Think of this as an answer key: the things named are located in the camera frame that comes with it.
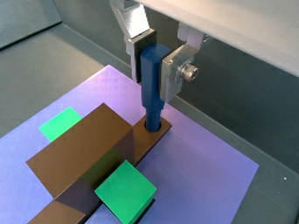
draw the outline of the green tile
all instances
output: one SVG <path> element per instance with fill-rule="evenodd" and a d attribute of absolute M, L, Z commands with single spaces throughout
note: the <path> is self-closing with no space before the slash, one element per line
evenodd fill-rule
<path fill-rule="evenodd" d="M 78 121 L 80 115 L 72 108 L 65 108 L 41 127 L 40 131 L 52 142 Z"/>
<path fill-rule="evenodd" d="M 125 161 L 109 175 L 94 193 L 121 223 L 134 223 L 152 202 L 156 188 Z"/>

